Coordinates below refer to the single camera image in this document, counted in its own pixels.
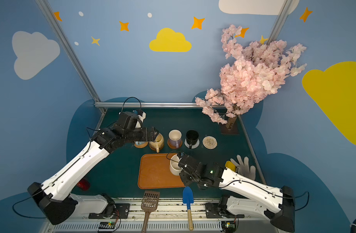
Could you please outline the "beige glazed mug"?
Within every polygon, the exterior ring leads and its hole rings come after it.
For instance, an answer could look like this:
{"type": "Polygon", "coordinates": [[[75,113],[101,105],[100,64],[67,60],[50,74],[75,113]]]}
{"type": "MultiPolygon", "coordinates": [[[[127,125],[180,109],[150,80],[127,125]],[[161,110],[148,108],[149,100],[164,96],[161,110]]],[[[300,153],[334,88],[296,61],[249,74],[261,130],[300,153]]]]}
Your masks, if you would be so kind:
{"type": "Polygon", "coordinates": [[[152,144],[156,148],[158,148],[158,146],[164,145],[164,137],[162,136],[162,134],[158,134],[155,141],[151,141],[151,142],[149,142],[149,144],[152,144]]]}

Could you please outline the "woven rattan coaster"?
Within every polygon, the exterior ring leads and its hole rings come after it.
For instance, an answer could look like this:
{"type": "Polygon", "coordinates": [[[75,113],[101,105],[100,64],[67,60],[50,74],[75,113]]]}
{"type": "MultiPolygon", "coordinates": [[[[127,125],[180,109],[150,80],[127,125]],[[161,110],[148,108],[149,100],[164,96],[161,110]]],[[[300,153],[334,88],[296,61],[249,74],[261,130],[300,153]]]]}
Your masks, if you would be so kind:
{"type": "Polygon", "coordinates": [[[145,145],[142,145],[142,146],[137,146],[137,145],[135,145],[135,143],[134,143],[134,146],[135,146],[136,148],[141,149],[141,148],[145,148],[146,146],[148,146],[148,144],[145,144],[145,145]]]}

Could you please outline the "wooden coaster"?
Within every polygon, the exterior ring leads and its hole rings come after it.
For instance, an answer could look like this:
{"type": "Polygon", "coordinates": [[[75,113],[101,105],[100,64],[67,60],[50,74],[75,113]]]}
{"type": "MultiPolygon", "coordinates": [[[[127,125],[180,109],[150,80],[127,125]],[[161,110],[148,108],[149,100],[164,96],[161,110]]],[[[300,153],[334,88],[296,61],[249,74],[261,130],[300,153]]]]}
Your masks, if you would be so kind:
{"type": "Polygon", "coordinates": [[[158,146],[158,148],[156,148],[154,145],[149,144],[149,148],[150,148],[151,150],[156,151],[157,153],[159,153],[159,152],[164,148],[164,145],[158,146]]]}
{"type": "Polygon", "coordinates": [[[182,139],[179,139],[179,140],[172,140],[172,139],[168,139],[168,142],[167,142],[169,148],[171,149],[179,149],[182,144],[183,144],[183,141],[182,139]]]}

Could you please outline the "white speckled mug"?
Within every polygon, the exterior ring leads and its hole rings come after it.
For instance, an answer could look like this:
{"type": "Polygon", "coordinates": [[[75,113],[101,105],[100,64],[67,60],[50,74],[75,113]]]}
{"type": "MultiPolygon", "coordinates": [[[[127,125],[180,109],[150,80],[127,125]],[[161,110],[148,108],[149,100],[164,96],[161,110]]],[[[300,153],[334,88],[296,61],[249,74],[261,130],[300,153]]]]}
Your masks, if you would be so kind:
{"type": "Polygon", "coordinates": [[[179,162],[180,162],[181,158],[175,154],[170,158],[170,172],[175,175],[175,176],[179,176],[180,172],[182,171],[182,168],[179,167],[179,162]]]}

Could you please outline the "grey woven coaster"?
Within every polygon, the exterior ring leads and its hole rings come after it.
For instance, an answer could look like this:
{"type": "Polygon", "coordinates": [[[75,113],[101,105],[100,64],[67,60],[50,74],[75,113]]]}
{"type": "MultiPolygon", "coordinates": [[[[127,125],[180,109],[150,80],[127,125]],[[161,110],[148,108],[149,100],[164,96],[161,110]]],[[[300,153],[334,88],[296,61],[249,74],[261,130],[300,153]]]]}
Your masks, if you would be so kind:
{"type": "Polygon", "coordinates": [[[185,139],[184,144],[189,149],[196,149],[200,145],[200,140],[198,139],[194,145],[191,145],[187,142],[187,139],[185,139]]]}

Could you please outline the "purple mug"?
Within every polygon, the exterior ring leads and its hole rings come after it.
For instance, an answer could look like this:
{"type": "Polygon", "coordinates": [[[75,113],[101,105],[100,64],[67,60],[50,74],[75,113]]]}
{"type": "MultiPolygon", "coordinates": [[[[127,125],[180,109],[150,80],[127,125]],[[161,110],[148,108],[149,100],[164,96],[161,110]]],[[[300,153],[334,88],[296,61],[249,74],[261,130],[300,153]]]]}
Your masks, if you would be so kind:
{"type": "Polygon", "coordinates": [[[172,130],[168,134],[168,139],[179,140],[182,139],[182,133],[179,130],[172,130]]]}

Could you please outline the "black mug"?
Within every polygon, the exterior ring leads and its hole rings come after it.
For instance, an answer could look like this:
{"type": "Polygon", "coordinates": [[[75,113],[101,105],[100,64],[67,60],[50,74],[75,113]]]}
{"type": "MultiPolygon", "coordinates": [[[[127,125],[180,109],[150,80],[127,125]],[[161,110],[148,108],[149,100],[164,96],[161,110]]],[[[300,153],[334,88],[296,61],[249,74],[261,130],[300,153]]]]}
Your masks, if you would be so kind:
{"type": "Polygon", "coordinates": [[[194,145],[196,141],[199,139],[199,133],[195,130],[189,130],[186,133],[186,139],[189,144],[194,145]]]}

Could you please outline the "light blue mug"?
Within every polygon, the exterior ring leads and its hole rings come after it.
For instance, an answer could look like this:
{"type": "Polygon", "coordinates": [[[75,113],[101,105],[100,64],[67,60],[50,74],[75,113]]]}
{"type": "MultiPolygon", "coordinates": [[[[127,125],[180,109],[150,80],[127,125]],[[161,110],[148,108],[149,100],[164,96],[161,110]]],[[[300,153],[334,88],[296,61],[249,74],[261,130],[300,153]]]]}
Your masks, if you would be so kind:
{"type": "Polygon", "coordinates": [[[145,145],[145,144],[148,144],[148,142],[142,142],[142,141],[135,142],[135,145],[137,145],[137,146],[142,146],[142,145],[145,145]]]}

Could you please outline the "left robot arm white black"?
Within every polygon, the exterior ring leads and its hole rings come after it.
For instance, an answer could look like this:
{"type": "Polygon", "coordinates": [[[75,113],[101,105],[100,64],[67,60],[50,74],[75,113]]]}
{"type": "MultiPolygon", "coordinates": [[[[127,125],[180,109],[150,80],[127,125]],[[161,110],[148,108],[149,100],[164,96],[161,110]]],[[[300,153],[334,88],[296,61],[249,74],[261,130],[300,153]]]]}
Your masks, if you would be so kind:
{"type": "Polygon", "coordinates": [[[127,143],[155,141],[159,131],[143,127],[145,118],[141,109],[121,112],[115,123],[97,130],[84,149],[55,175],[28,187],[28,193],[51,224],[58,225],[75,212],[79,202],[70,193],[100,161],[127,143]]]}

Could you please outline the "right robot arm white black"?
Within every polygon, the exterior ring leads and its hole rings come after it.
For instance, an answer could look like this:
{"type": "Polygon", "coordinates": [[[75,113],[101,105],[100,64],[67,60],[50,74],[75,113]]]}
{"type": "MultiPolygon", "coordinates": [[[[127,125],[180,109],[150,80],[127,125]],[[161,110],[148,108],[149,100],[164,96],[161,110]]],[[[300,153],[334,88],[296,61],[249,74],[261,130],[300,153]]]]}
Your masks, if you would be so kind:
{"type": "Polygon", "coordinates": [[[242,195],[255,201],[259,206],[256,211],[269,219],[274,227],[295,232],[295,195],[292,188],[267,186],[216,163],[205,165],[189,155],[182,156],[178,166],[185,186],[195,182],[200,189],[213,187],[242,195]]]}

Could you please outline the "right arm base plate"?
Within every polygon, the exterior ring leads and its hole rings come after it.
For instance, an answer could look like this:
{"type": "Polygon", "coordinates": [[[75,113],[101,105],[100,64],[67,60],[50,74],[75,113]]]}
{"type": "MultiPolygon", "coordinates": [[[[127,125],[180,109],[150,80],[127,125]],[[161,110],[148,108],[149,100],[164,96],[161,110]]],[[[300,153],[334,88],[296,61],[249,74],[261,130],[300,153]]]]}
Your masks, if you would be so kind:
{"type": "Polygon", "coordinates": [[[227,210],[225,204],[205,203],[206,218],[244,218],[245,215],[234,215],[227,210]]]}

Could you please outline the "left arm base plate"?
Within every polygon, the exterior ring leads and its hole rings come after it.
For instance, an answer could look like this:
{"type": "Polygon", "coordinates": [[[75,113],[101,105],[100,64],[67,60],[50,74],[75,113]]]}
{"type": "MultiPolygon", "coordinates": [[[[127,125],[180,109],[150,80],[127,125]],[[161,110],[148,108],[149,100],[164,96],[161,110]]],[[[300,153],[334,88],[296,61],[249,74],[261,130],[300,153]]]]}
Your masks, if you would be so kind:
{"type": "Polygon", "coordinates": [[[89,219],[127,219],[129,215],[130,204],[114,203],[108,204],[99,214],[90,213],[89,219]]]}

